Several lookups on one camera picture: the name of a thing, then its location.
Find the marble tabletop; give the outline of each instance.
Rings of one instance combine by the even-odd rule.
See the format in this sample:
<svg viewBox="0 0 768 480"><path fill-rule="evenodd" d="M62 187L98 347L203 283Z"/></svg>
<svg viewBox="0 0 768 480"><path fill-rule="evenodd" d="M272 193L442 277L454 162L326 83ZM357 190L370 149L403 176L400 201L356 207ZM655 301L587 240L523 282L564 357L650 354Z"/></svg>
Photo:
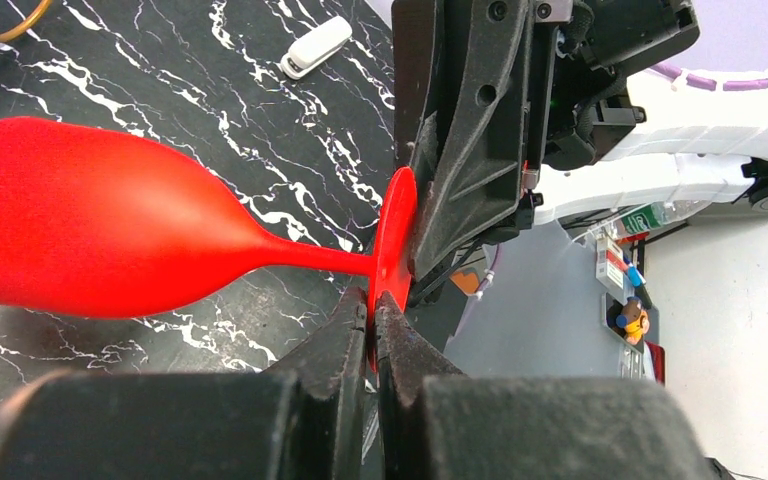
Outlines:
<svg viewBox="0 0 768 480"><path fill-rule="evenodd" d="M0 0L0 32L36 3ZM335 15L352 40L287 79L280 57ZM271 232L360 251L392 173L392 65L390 31L363 0L62 0L0 45L0 118L157 140L221 178ZM260 371L325 320L348 280L264 268L198 304L124 321L0 307L0 402L62 368Z"/></svg>

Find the green bottle label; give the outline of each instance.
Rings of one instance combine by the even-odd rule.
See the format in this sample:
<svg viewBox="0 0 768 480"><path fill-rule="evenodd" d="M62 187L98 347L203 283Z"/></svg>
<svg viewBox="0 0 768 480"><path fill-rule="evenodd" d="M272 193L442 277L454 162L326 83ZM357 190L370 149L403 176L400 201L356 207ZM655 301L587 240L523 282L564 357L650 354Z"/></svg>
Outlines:
<svg viewBox="0 0 768 480"><path fill-rule="evenodd" d="M637 235L638 233L649 232L660 226L660 222L655 218L655 212L652 210L652 206L646 206L640 210L626 215L622 219L623 227L629 235Z"/></svg>

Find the brown toy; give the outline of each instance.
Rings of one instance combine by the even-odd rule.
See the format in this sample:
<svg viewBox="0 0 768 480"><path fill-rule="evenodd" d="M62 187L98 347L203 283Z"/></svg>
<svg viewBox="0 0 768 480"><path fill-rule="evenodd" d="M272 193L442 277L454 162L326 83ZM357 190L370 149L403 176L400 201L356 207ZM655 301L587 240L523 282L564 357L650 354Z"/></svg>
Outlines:
<svg viewBox="0 0 768 480"><path fill-rule="evenodd" d="M643 302L637 297L628 298L628 303L625 304L616 321L617 327L622 329L623 338L632 345L640 343L643 336L649 333L649 314L643 308Z"/></svg>

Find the yellow cable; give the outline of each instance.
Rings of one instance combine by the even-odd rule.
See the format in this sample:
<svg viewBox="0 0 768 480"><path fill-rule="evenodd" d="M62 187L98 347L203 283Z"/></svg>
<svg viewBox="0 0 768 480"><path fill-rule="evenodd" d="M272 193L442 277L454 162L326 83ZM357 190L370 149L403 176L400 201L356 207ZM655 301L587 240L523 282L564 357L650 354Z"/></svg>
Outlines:
<svg viewBox="0 0 768 480"><path fill-rule="evenodd" d="M7 43L33 27L34 24L37 23L37 20L42 17L42 14L51 6L52 1L53 0L41 0L39 5L37 5L37 8L35 8L22 23L16 25L11 30L0 34L0 43Z"/></svg>

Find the plastic bottle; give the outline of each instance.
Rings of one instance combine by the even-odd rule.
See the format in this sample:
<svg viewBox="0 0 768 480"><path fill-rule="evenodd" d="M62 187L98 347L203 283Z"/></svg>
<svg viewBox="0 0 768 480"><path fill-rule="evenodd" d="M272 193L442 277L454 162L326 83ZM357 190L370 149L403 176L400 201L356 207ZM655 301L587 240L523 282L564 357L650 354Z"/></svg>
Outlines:
<svg viewBox="0 0 768 480"><path fill-rule="evenodd" d="M686 220L702 211L711 202L707 200L677 200L657 202L617 218L605 229L615 240L649 232L670 223Z"/></svg>

